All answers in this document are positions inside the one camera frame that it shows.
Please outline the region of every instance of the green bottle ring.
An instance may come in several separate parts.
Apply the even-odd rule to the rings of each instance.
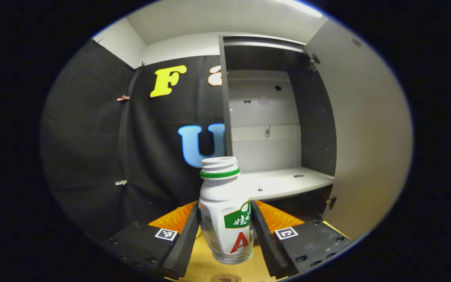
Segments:
[[[229,172],[220,172],[220,173],[206,173],[206,172],[199,172],[199,175],[201,175],[202,178],[211,178],[211,179],[215,179],[215,178],[224,178],[224,177],[229,177],[229,176],[233,176],[240,173],[240,168],[233,170],[233,171],[229,171]]]

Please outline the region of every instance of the ceiling light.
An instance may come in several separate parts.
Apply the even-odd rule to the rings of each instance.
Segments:
[[[311,7],[308,7],[306,5],[304,5],[301,2],[297,2],[295,0],[274,0],[276,2],[281,2],[283,4],[289,5],[295,9],[301,10],[305,13],[310,14],[311,16],[317,16],[318,18],[321,18],[321,13],[319,13],[318,11],[316,11],[315,9],[312,9]]]

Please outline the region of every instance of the cabinet door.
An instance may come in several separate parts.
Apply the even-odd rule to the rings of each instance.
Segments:
[[[231,133],[231,116],[229,114],[229,86],[227,83],[227,66],[226,66],[226,52],[224,50],[224,37],[218,37],[218,48],[220,50],[220,66],[222,72],[222,104],[224,107],[224,142],[225,155],[233,156],[233,138]]]
[[[413,148],[408,102],[392,70],[362,39],[328,19],[305,46],[330,98],[335,180],[323,219],[351,239],[374,228],[402,191]]]

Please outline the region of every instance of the blue letter u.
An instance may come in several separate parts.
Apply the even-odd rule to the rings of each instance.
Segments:
[[[226,153],[224,131],[226,127],[223,123],[214,123],[208,126],[208,131],[213,134],[213,144],[215,145],[215,152],[213,155],[201,155],[199,153],[198,134],[202,131],[199,125],[187,125],[179,128],[179,135],[182,137],[182,153],[184,160],[190,166],[201,168],[202,159],[209,157],[223,157]]]

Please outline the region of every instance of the wooden surface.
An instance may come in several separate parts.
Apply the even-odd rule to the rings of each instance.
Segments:
[[[254,244],[254,254],[248,261],[229,266],[221,264],[213,258],[203,235],[200,235],[195,241],[186,277],[180,278],[179,282],[211,282],[211,278],[219,274],[238,275],[242,278],[242,282],[273,282],[281,280],[269,276],[259,245]]]

